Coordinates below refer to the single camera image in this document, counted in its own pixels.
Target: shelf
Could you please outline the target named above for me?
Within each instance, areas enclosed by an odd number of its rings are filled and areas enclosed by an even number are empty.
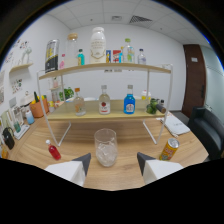
[[[23,65],[17,65],[17,66],[12,67],[11,70],[10,70],[10,72],[15,72],[15,71],[20,70],[20,69],[23,69],[23,68],[28,68],[31,65],[33,65],[33,63],[23,64]]]
[[[111,100],[110,108],[111,113],[107,115],[99,114],[99,101],[85,101],[86,114],[83,116],[75,115],[74,102],[63,103],[57,110],[50,113],[47,118],[49,121],[52,120],[75,120],[84,121],[90,119],[111,119],[111,118],[121,118],[121,119],[131,119],[131,118],[155,118],[164,117],[165,114],[157,111],[156,114],[148,114],[145,112],[146,102],[144,100],[135,101],[135,113],[125,114],[123,112],[124,100]]]
[[[151,65],[140,65],[140,64],[132,64],[132,63],[99,63],[99,64],[79,65],[79,66],[74,66],[70,68],[64,68],[64,69],[48,72],[45,75],[39,77],[39,80],[50,78],[50,77],[57,77],[61,75],[72,74],[72,73],[97,71],[97,70],[110,70],[110,69],[149,71],[149,72],[171,74],[171,70],[156,67],[156,66],[151,66]]]

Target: table surface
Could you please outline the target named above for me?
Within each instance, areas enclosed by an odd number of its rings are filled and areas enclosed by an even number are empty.
[[[91,153],[91,161],[84,188],[101,190],[124,190],[144,186],[139,168],[137,153],[159,158],[167,140],[173,136],[164,128],[161,139],[155,145],[142,124],[142,119],[96,120],[91,122],[72,121],[72,126],[58,148],[62,158],[53,159],[48,152],[49,139],[55,145],[44,118],[35,119],[28,132],[9,150],[9,159],[31,164],[41,169],[48,165],[71,161]],[[66,121],[50,121],[56,139],[59,141],[68,127]],[[157,139],[161,123],[156,118],[146,119],[146,124]],[[101,128],[110,128],[117,133],[118,157],[111,167],[103,167],[97,160],[94,146],[94,133]],[[208,156],[207,151],[192,132],[178,137],[180,146],[170,160],[183,167],[202,163]]]

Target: blue bottle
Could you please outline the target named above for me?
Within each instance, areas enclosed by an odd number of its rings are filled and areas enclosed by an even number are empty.
[[[128,85],[128,94],[124,98],[124,113],[133,114],[135,112],[135,98],[133,97],[133,85]]]
[[[82,49],[79,49],[79,54],[78,54],[78,65],[84,65],[85,64],[85,56],[83,54]]]

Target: door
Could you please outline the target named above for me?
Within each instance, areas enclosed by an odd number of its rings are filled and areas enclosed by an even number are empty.
[[[186,59],[186,87],[182,113],[190,117],[194,106],[204,106],[206,71],[200,46],[188,44],[183,47]]]

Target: green plant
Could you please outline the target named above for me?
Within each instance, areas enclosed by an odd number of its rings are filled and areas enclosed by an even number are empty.
[[[74,96],[74,91],[71,89],[71,87],[68,87],[68,89],[64,89],[64,93],[65,93],[65,100]],[[64,101],[62,92],[59,92],[59,97],[61,101]]]

